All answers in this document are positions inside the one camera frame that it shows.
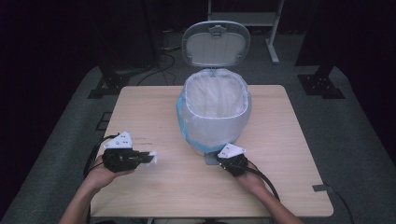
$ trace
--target human hand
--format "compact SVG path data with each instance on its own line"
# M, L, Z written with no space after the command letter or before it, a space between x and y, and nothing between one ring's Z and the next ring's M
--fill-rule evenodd
M253 165L250 161L248 162L247 167L257 170L257 167ZM268 191L268 189L265 187L265 183L262 180L261 177L258 175L255 175L251 172L245 172L242 175L239 175L236 177L236 180L240 185L242 185L245 189L249 190L253 194L257 195L263 191Z
M101 188L109 185L118 176L129 175L134 172L134 170L117 173L109 171L103 165L102 155L96 159L93 167L94 168L90 170L81 186L94 191L99 191Z

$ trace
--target wooden table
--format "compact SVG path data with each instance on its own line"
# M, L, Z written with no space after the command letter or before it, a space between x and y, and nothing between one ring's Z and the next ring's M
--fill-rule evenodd
M269 217L256 198L183 139L176 101L181 86L125 87L105 135L130 131L134 150L158 152L117 178L92 200L93 217ZM248 86L252 113L236 145L274 184L280 200L298 217L333 212L299 122L282 86ZM104 152L101 147L99 155Z

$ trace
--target trash can lid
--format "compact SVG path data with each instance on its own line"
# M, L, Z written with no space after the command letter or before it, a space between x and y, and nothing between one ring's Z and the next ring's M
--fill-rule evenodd
M218 68L241 63L248 54L250 33L234 21L203 21L183 35L182 54L187 64Z

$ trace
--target white plastic bag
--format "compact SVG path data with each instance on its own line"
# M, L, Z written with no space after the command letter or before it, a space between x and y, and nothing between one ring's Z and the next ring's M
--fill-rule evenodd
M248 85L227 69L204 69L186 80L177 118L186 141L204 154L233 143L251 112Z

